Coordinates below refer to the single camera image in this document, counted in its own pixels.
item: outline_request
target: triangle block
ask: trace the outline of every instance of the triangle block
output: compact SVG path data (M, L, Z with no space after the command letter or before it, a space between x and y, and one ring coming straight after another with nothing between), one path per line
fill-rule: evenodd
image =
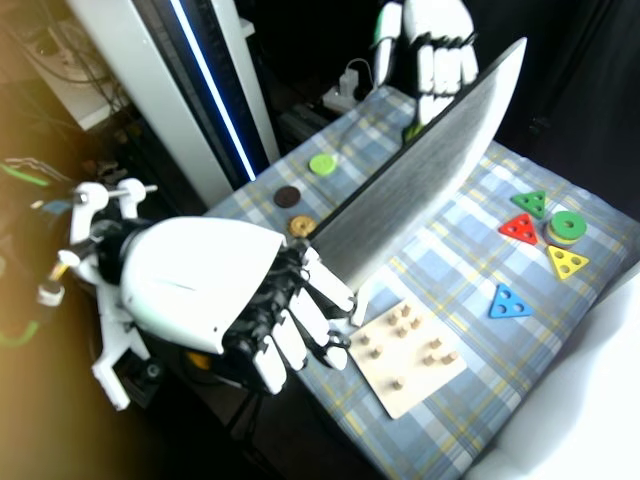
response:
M513 220L509 220L498 231L521 242L530 243L531 245L538 243L536 230L533 228L533 222L528 213L523 213Z
M489 316L491 318L528 317L532 314L533 309L524 303L513 290L504 283L498 285L496 296L489 310Z
M514 195L511 197L511 201L525 212L529 212L538 220L542 220L544 217L544 203L546 196L547 194L544 190L538 190L537 192Z
M553 269L560 280L569 278L589 263L589 259L587 257L583 257L577 253L568 252L567 250L562 250L561 248L554 247L552 245L547 247L547 254L549 255Z

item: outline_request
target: tablecloth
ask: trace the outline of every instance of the tablecloth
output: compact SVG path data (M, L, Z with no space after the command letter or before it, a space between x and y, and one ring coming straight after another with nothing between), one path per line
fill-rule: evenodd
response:
M283 233L294 215L307 214L320 222L398 150L413 107L410 98L392 88L374 92L208 215ZM314 175L308 162L317 153L334 155L338 169L327 177ZM302 193L293 208L273 203L274 192L285 185ZM556 279L542 238L532 246L497 231L522 213L510 197L534 190L547 192L545 220L553 212L572 210L588 222L585 237L573 250L590 263L566 281ZM544 220L535 224L540 233ZM395 304L403 289L416 295L459 336L457 348L468 368L398 420L386 414L351 360L338 372L311 359L300 376L385 475L458 477L540 378L599 293L638 260L639 238L637 222L492 143L439 214L381 265L366 315L370 320ZM509 285L535 313L489 318L498 283Z

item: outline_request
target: blue light strip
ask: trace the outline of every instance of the blue light strip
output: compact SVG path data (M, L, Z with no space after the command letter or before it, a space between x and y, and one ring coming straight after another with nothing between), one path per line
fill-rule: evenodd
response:
M242 160L242 165L244 165L247 174L249 175L249 179L254 181L256 179L255 173L253 173L253 168L251 167L251 163L249 163L249 159L247 158L247 154L240 143L240 139L238 138L238 134L236 132L233 123L231 122L231 117L229 117L229 112L227 112L227 107L224 106L224 102L222 101L222 97L220 96L220 92L218 91L218 87L216 87L216 83L213 81L213 77L211 76L211 71L209 70L209 66L207 65L207 61L204 59L204 55L202 55L202 50L200 50L200 45L198 45L198 40L196 36L193 34L193 30L191 28L191 24L189 23L189 19L187 15L184 13L184 9L182 8L182 4L180 0L169 0L171 2L171 6L173 7L173 11L176 13L178 17L178 22L180 22L180 26L182 27L182 31L184 32L185 37L187 37L187 42L189 42L189 46L191 47L191 52L198 63L198 67L202 72L205 82L207 82L207 87L209 87L209 91L211 92L211 96L213 97L213 101L216 102L216 106L220 111L220 115L222 116L222 120L224 124L227 126L227 130L229 130L229 135L231 135L231 140L233 140L233 144L240 155L240 160Z

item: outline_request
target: large knife blade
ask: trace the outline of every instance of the large knife blade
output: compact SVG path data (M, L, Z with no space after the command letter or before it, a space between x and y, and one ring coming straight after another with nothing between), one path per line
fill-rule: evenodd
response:
M354 291L478 164L511 101L526 43L522 38L511 45L313 232L323 263Z

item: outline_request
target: red triangle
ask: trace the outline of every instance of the red triangle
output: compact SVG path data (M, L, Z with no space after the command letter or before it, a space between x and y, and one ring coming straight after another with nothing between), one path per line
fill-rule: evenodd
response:
M530 243L531 245L538 243L536 230L533 228L533 222L528 213L518 215L501 226L498 231L521 242Z

